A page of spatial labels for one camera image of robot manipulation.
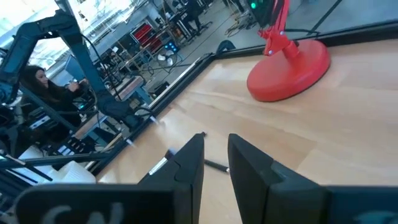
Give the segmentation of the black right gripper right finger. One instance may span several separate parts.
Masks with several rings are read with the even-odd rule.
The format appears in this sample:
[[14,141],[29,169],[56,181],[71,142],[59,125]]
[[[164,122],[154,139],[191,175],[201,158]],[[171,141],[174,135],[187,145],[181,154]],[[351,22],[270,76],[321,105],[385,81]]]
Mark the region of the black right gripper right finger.
[[325,224],[327,190],[237,134],[228,136],[229,174],[243,224]]

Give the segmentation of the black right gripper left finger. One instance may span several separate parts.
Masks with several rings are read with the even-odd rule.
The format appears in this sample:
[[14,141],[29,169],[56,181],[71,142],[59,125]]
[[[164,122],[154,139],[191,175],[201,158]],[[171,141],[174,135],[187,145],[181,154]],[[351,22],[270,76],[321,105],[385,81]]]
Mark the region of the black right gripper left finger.
[[138,224],[198,224],[204,176],[204,134],[196,133],[139,185],[149,192],[138,206]]

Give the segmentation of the black pen with silver end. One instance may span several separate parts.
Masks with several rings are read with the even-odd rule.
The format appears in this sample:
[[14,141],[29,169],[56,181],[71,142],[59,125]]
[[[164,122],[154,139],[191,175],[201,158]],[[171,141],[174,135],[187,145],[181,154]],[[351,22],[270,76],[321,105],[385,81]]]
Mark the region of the black pen with silver end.
[[[161,160],[156,163],[156,165],[148,172],[149,175],[153,175],[154,173],[156,173],[163,165],[165,165],[165,163],[170,160],[175,154],[177,153],[177,151],[175,149],[168,149],[167,152],[165,153],[164,157],[161,158]],[[210,166],[214,169],[217,169],[221,172],[224,173],[229,173],[229,167],[224,166],[222,164],[213,162],[213,161],[209,161],[208,159],[204,160],[204,164],[207,166]]]

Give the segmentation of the wooden workbench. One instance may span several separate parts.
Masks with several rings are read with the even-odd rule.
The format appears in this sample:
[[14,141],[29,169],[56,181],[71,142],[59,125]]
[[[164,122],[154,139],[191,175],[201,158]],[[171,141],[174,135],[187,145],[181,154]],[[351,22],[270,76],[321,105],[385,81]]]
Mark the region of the wooden workbench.
[[130,99],[131,96],[136,94],[145,105],[150,105],[153,102],[150,93],[145,89],[144,79],[142,77],[134,77],[129,80],[126,78],[116,89],[118,91],[116,98],[120,97],[123,101]]

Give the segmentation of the red desk lamp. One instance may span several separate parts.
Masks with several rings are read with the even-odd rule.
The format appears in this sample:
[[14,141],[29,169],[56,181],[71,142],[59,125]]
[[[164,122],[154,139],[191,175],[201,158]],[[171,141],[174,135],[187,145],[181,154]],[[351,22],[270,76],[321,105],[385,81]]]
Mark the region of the red desk lamp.
[[289,0],[272,26],[260,27],[258,34],[266,40],[264,58],[249,72],[246,86],[257,101],[288,99],[319,81],[331,64],[326,45],[317,40],[301,44],[285,34]]

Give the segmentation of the round floor fan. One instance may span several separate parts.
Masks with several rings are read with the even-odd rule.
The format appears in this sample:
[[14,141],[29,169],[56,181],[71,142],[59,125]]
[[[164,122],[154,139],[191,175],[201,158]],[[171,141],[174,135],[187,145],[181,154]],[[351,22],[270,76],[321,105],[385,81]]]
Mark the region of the round floor fan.
[[163,67],[172,67],[177,64],[177,54],[173,50],[162,49],[158,52],[156,59]]

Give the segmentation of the black table clamp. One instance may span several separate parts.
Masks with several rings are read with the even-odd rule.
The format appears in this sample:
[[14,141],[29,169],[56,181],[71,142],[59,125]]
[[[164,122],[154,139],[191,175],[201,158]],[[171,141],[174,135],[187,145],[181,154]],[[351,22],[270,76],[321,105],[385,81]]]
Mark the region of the black table clamp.
[[230,40],[223,40],[217,47],[215,54],[221,54],[224,51],[230,51],[236,49],[236,46]]

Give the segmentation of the red tool cabinet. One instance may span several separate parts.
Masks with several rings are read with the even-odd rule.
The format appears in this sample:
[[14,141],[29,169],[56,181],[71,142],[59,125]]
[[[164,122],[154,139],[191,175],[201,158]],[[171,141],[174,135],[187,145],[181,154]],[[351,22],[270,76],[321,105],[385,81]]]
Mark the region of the red tool cabinet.
[[141,47],[148,47],[151,52],[157,51],[162,46],[160,31],[148,23],[139,25],[131,32],[131,35]]

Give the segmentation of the person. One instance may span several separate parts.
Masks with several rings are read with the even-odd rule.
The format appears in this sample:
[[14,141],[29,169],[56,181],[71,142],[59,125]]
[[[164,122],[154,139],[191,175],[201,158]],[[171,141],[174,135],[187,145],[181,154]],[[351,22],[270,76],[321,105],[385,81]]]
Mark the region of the person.
[[[184,0],[184,9],[186,10],[185,12],[187,13],[186,18],[184,19],[184,23],[187,27],[187,29],[191,32],[194,32],[195,35],[200,36],[201,35],[201,22],[199,20],[199,15],[200,15],[200,6],[197,2],[197,0]],[[196,29],[194,29],[189,22],[193,21],[196,25]]]
[[[73,100],[83,94],[83,86],[88,84],[87,79],[80,82],[71,82],[64,86],[58,86],[46,77],[44,68],[37,65],[27,65],[21,73],[20,82],[32,93],[37,95],[44,103],[52,107],[55,111],[75,112],[75,114],[61,114],[61,116],[72,124],[79,127],[81,124],[80,115],[77,114],[78,108],[73,104]],[[29,97],[23,96],[21,103],[24,118],[39,106]],[[58,123],[51,129],[41,131],[44,138],[51,143],[59,144],[70,134],[70,129]]]

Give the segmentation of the dark machine with green light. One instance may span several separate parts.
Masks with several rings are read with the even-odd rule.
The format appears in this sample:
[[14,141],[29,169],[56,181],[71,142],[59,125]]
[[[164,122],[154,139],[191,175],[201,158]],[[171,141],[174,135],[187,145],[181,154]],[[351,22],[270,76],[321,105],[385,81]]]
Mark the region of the dark machine with green light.
[[246,0],[246,2],[260,27],[274,25],[284,5],[284,0]]

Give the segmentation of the black aluminium table frame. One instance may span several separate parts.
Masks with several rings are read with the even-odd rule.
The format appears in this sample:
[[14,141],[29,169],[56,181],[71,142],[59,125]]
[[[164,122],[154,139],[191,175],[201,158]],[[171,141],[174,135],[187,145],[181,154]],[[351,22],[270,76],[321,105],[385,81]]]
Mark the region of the black aluminium table frame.
[[[305,37],[296,38],[294,41],[301,44],[303,41],[317,40],[327,47],[336,47],[390,39],[398,39],[398,19],[350,27],[322,34],[307,35]],[[196,59],[175,82],[149,105],[151,115],[157,116],[163,112],[163,110],[165,110],[166,107],[215,60],[257,56],[262,53],[263,48],[262,45],[257,45],[229,50],[218,54],[204,54]],[[116,141],[116,148],[110,153],[106,153],[103,157],[100,157],[98,154],[92,154],[92,163],[88,165],[88,170],[92,174],[98,175],[125,146],[127,146],[127,144],[124,141],[118,140]]]

